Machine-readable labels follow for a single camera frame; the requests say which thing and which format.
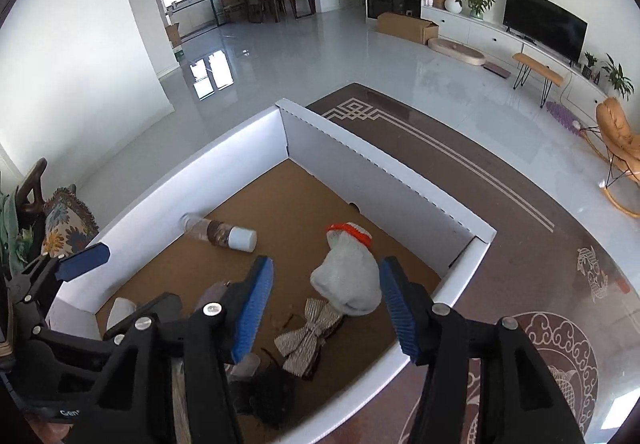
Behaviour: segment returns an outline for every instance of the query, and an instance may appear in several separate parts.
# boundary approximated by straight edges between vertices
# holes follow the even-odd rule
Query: black tv screen
[[[507,0],[503,23],[573,62],[580,58],[586,22],[548,0]]]

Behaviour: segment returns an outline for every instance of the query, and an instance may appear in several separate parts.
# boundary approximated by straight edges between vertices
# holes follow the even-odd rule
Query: white cabinet
[[[588,126],[596,124],[596,106],[605,100],[605,93],[595,84],[578,74],[572,77],[571,85],[561,103]]]
[[[423,7],[421,18],[431,20],[439,27],[438,36],[452,39],[459,43],[468,43],[470,23],[457,14],[451,14],[446,10],[439,10],[433,7]]]
[[[187,5],[171,13],[171,23],[179,23],[178,33],[181,37],[198,30],[204,24],[215,20],[209,0],[202,0]]]
[[[549,67],[564,78],[564,84],[561,87],[552,86],[551,97],[559,99],[587,126],[596,124],[596,106],[606,98],[604,92],[583,78],[578,71],[553,58],[550,53],[507,33],[499,25],[461,14],[451,14],[434,7],[423,7],[420,17],[436,23],[440,27],[438,31],[440,36],[469,45],[484,53],[490,61],[504,65],[504,68],[511,71],[513,77],[518,74],[518,63],[513,59],[516,52],[522,52],[545,67]],[[542,76],[531,71],[527,85],[542,91],[543,82]]]
[[[500,30],[482,24],[472,26],[469,31],[468,44],[507,65],[518,66],[513,55],[522,50],[522,42]]]

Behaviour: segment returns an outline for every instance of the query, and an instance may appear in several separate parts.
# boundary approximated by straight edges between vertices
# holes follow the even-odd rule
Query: flower vase
[[[433,7],[444,9],[445,0],[433,0]]]
[[[446,0],[444,7],[453,14],[460,14],[462,12],[462,5],[456,0]]]

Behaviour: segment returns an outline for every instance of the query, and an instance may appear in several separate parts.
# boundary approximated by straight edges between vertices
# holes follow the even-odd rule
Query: striped fabric bow
[[[320,347],[337,328],[342,319],[328,302],[308,298],[305,305],[306,325],[298,330],[279,335],[273,342],[280,353],[287,358],[283,369],[294,376],[307,376],[313,369]]]

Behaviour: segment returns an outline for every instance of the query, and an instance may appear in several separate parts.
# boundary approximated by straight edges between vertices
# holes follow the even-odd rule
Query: tv stand
[[[487,61],[518,75],[518,62],[513,55],[521,53],[539,62],[562,78],[561,85],[552,85],[549,97],[559,101],[573,112],[586,126],[596,125],[595,109],[606,94],[595,84],[582,77],[581,72],[569,60],[550,52],[540,42],[534,44],[529,38],[518,36],[513,29],[489,21],[476,20],[461,14],[452,14],[434,7],[423,7],[420,17],[431,20],[440,29],[438,35],[467,45],[482,52]],[[529,86],[546,90],[545,78],[532,73]]]

